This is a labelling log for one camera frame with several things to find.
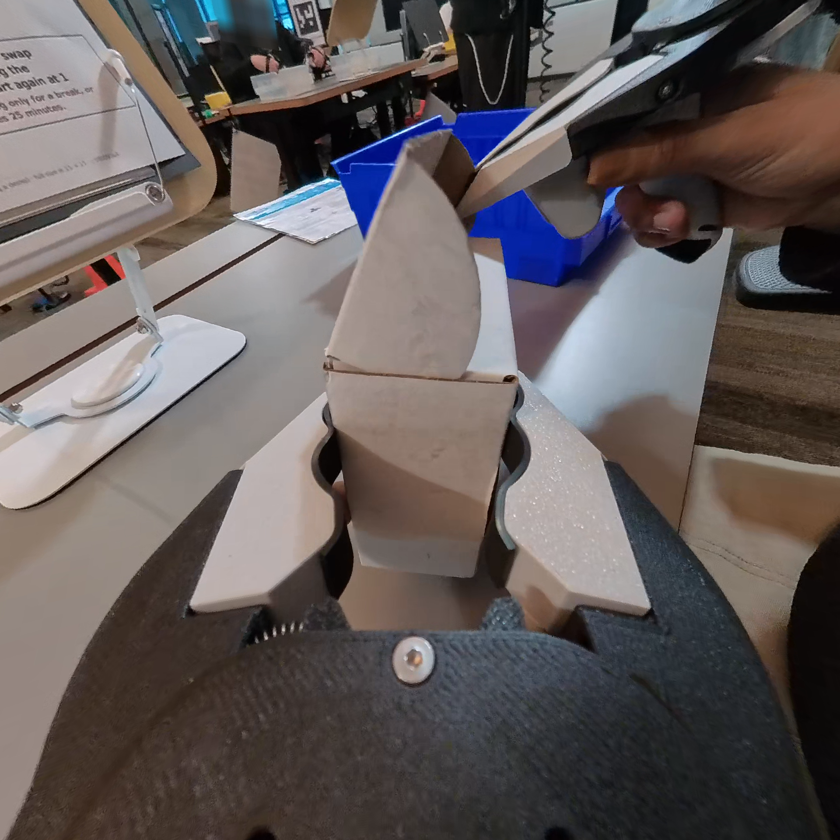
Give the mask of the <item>black white marker tag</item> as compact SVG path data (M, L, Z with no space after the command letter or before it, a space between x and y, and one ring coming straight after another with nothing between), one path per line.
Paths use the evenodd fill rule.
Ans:
M318 1L287 1L290 16L297 36L307 39L314 45L327 43L322 25Z

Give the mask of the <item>person's right hand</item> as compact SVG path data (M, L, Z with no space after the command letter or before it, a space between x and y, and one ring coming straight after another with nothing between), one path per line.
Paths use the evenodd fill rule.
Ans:
M839 78L786 66L741 68L710 91L701 117L659 125L591 158L592 187L621 187L616 205L636 241L687 238L691 212L641 185L695 175L717 185L721 225L747 230L839 227Z

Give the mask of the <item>blue plastic bin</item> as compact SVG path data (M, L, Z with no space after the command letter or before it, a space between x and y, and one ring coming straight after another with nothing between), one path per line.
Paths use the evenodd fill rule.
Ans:
M368 234L405 142L422 134L452 130L477 165L530 112L529 108L462 112L452 124L436 116L333 161L332 168L349 199L362 235ZM615 210L616 193L617 190L607 193L598 225L581 238L562 237L525 192L518 192L479 213L470 235L500 240L510 279L558 287L618 229L622 219Z

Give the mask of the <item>tan board panel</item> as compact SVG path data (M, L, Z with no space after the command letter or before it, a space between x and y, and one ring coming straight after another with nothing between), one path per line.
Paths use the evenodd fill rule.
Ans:
M233 215L280 196L281 162L277 147L242 130L234 130L230 168L230 210Z

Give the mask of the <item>grey desk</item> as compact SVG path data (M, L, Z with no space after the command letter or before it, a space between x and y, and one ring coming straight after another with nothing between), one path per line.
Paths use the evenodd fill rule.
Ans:
M509 284L519 369L675 527L731 236L682 266L618 234L572 282ZM145 270L160 314L245 350L58 496L2 510L2 838L68 681L144 561L323 390L357 227L319 245L235 223Z

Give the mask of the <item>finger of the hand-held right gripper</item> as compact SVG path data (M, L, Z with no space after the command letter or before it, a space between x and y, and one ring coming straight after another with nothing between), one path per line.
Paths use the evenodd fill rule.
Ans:
M532 111L525 120L502 140L500 141L477 165L476 169L482 168L488 164L493 158L497 157L507 148L512 146L515 142L520 140L522 136L534 130L540 124L551 119L557 113L561 112L563 108L572 103L583 93L591 89L596 82L603 79L610 72L614 70L614 58L600 58L595 60L588 67L582 69L573 78L570 79L559 92L555 93L551 99L539 105Z
M664 53L615 67L571 104L480 169L457 207L466 221L519 192L565 238L599 222L605 190L589 182L592 158L629 137L658 106Z

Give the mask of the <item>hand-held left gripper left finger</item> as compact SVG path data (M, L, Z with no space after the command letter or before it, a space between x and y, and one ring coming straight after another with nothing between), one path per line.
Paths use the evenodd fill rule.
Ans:
M191 609L303 614L339 599L349 582L349 532L333 495L341 475L322 394L245 463Z

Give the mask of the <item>white blue paper envelope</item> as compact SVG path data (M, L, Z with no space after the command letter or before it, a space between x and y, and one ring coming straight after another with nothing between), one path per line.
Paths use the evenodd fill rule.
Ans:
M316 245L357 226L356 216L340 181L323 178L269 203L237 213L234 218Z

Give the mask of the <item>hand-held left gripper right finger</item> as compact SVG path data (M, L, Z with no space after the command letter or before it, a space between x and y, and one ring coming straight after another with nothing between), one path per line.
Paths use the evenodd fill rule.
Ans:
M523 374L501 450L485 566L525 617L650 600L601 452Z

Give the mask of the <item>wooden background table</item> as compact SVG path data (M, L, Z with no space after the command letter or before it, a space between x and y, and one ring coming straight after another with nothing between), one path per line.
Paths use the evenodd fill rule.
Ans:
M306 90L297 95L290 94L268 100L252 99L241 103L235 103L222 108L211 120L208 120L207 122L211 123L225 119L233 119L253 113L304 108L313 104L325 102L332 98L341 98L343 94L351 93L352 91L368 90L368 88L372 88L373 85L390 81L391 79L408 81L409 83L412 83L414 80L433 81L455 71L457 68L458 59L454 54L445 56L443 59L435 61L415 59L399 62L377 70L365 72L364 74L348 80L331 79L318 81L313 84L311 90Z

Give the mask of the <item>printed instruction sheet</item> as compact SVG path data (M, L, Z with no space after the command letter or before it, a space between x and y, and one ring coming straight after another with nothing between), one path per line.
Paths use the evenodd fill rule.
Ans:
M186 149L76 2L1 2L1 210L177 160Z

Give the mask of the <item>white cardboard mailer box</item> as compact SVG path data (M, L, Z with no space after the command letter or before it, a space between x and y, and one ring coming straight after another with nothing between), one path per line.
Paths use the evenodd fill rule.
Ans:
M501 247L457 212L474 175L449 130L397 156L325 350L352 537L363 564L477 568L518 361Z

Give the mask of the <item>person's leg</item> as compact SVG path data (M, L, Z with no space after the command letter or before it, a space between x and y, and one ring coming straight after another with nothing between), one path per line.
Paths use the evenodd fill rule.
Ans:
M836 466L694 449L679 533L747 630L791 725L786 639L793 595L838 519Z

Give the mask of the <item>red tape strip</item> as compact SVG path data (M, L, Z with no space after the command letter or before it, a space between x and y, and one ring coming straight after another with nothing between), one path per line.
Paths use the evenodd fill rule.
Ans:
M86 298L115 285L125 278L121 263L114 255L97 259L92 264L85 266L83 270L90 282L89 288L85 290Z

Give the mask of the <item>grey mesh shoe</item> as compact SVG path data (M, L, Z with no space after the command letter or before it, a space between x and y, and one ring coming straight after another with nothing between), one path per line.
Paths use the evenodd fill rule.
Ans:
M778 312L839 313L838 292L815 289L786 279L779 266L780 248L754 250L733 275L736 299L745 307Z

